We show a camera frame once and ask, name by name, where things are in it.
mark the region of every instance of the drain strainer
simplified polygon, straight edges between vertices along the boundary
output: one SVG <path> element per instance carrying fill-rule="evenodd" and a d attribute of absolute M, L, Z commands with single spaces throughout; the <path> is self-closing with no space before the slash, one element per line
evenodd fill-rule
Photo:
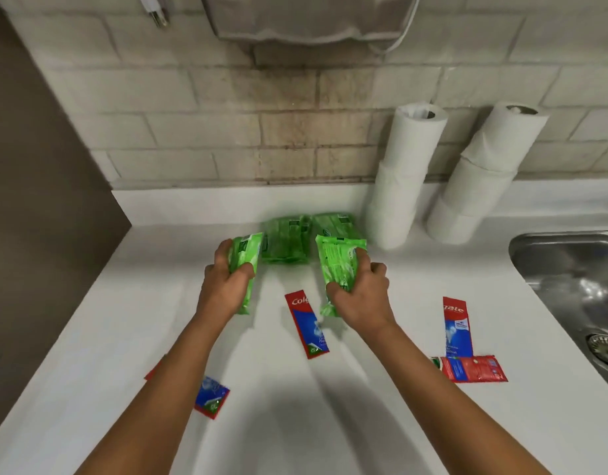
<path fill-rule="evenodd" d="M 593 355 L 608 365 L 608 335 L 596 334 L 588 338 L 588 348 Z"/>

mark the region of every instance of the green plastic wrapper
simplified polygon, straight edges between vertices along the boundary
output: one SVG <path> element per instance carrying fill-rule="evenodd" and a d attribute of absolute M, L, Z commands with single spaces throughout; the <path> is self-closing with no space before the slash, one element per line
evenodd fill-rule
<path fill-rule="evenodd" d="M 262 232 L 234 238 L 234 243 L 231 250 L 229 250 L 229 273 L 233 273 L 239 266 L 247 262 L 253 265 L 253 271 L 257 273 L 262 238 Z M 251 300 L 252 289 L 253 279 L 249 280 L 247 292 L 242 301 L 240 311 L 238 311 L 239 315 L 249 315 L 249 300 Z"/>
<path fill-rule="evenodd" d="M 355 218 L 349 213 L 322 213 L 313 217 L 317 232 L 325 237 L 360 240 L 363 235 L 355 227 Z"/>
<path fill-rule="evenodd" d="M 274 218 L 264 224 L 262 261 L 266 263 L 308 263 L 310 217 Z"/>
<path fill-rule="evenodd" d="M 330 282 L 337 282 L 344 290 L 352 290 L 358 266 L 356 249 L 365 250 L 366 241 L 317 235 L 315 242 L 322 263 L 324 283 L 327 285 Z M 320 312 L 324 317 L 337 317 L 337 310 L 330 300 L 322 306 Z"/>

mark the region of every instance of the dark brown wall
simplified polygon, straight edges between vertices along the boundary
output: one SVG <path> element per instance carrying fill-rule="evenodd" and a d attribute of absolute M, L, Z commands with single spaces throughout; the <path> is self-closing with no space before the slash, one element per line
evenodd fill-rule
<path fill-rule="evenodd" d="M 129 228 L 0 10 L 0 423 Z"/>

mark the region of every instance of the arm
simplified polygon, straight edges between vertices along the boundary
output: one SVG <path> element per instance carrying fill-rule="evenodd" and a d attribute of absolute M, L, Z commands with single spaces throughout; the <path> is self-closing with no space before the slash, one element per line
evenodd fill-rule
<path fill-rule="evenodd" d="M 445 377 L 396 324 L 387 298 L 386 266 L 357 248 L 358 272 L 348 293 L 328 295 L 348 326 L 387 370 L 403 400 L 452 475 L 548 475 L 549 472 L 482 408 Z"/>
<path fill-rule="evenodd" d="M 231 243 L 223 241 L 214 264 L 205 268 L 196 314 L 77 475 L 164 475 L 170 471 L 211 347 L 240 308 L 249 279 L 254 277 L 249 263 L 229 274 Z"/>

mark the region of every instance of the paper towel dispenser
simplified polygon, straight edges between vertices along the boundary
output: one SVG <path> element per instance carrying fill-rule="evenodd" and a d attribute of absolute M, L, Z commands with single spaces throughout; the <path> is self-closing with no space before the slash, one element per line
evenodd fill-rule
<path fill-rule="evenodd" d="M 221 40 L 319 45 L 399 39 L 417 0 L 203 0 Z"/>

